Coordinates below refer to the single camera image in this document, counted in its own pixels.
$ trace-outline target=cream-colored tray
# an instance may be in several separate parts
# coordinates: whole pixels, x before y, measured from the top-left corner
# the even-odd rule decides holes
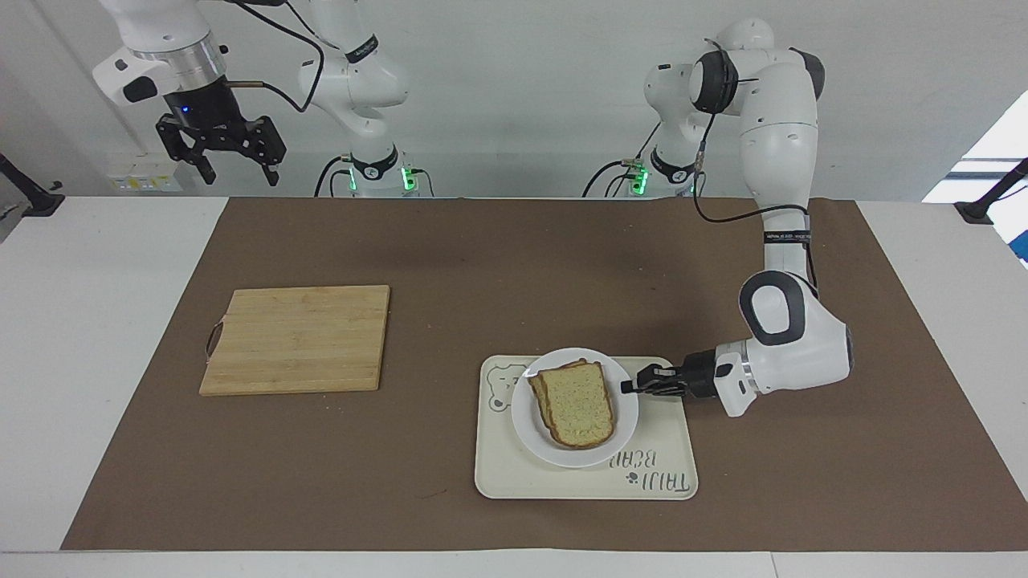
[[[551,500],[688,500],[699,483],[689,428],[677,397],[639,396],[639,421],[625,447],[609,461],[567,469],[537,458],[511,422],[514,384],[534,356],[498,355],[479,377],[475,485],[486,498]],[[615,357],[635,375],[657,357]]]

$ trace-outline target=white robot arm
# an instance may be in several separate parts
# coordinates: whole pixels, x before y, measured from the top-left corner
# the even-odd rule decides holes
[[[407,73],[378,47],[368,32],[358,0],[311,0],[319,38],[342,52],[326,60],[313,103],[347,133],[351,183],[361,196],[402,196],[411,188],[403,152],[389,135],[376,108],[407,100]],[[308,92],[316,71],[308,63],[299,82]]]
[[[756,19],[730,26],[715,44],[719,49],[704,55],[689,73],[685,67],[677,73],[673,67],[651,72],[648,100],[659,103],[654,108],[669,125],[651,158],[655,166],[676,164],[693,176],[695,186],[703,148],[702,132],[696,137],[698,119],[703,118],[698,115],[740,117],[743,178],[764,220],[765,268],[749,278],[739,294],[739,308],[754,336],[690,355],[680,367],[651,365],[635,384],[625,382],[622,389],[717,396],[729,416],[738,417],[759,395],[844,380],[852,368],[852,346],[846,325],[818,300],[807,268],[806,207],[817,154],[816,101],[823,68],[812,55],[776,49],[771,28]],[[663,87],[675,77],[681,79],[675,88]],[[687,83],[689,100],[699,112],[684,111],[681,99],[673,97],[674,91],[681,95],[681,82]],[[662,87],[655,91],[655,85]],[[670,96],[654,98],[657,93]],[[692,161],[686,165],[690,153]],[[659,173],[671,185],[684,182],[673,178],[681,175]]]
[[[284,0],[241,0],[280,5]],[[100,0],[117,23],[118,51],[98,65],[93,76],[115,104],[125,106],[163,97],[171,108],[157,121],[169,156],[199,171],[207,184],[216,177],[207,150],[234,151],[255,160],[269,184],[279,182],[277,166],[286,154],[267,116],[247,120],[225,77],[227,51],[219,46],[196,0]],[[188,136],[187,145],[182,135]]]

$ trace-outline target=black metal stand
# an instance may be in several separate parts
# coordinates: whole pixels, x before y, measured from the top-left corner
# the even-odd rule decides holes
[[[991,225],[992,219],[988,215],[989,207],[999,201],[999,197],[1011,190],[1011,187],[1016,185],[1018,181],[1025,178],[1025,175],[1028,175],[1028,158],[1022,160],[1014,170],[999,179],[999,182],[989,189],[989,192],[985,193],[982,198],[974,203],[956,203],[954,206],[964,221],[972,225]]]
[[[17,167],[14,167],[10,160],[7,160],[7,157],[3,153],[0,153],[0,173],[3,173],[10,182],[14,183],[14,186],[32,204],[32,207],[27,209],[25,213],[22,213],[23,217],[49,217],[58,210],[61,203],[64,202],[65,196],[63,194],[54,194],[43,190],[43,187],[36,184],[25,173],[19,171]],[[51,190],[61,188],[60,181],[54,181],[53,185],[53,189]]]

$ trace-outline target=blue object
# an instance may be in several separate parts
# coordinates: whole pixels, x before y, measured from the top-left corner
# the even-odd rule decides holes
[[[1028,230],[1022,232],[1017,239],[1011,242],[1011,249],[1023,261],[1028,261]]]

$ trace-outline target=bread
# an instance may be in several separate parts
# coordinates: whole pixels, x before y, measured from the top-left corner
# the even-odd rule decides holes
[[[561,445],[595,447],[614,434],[611,397],[599,362],[580,359],[529,377],[543,423]]]

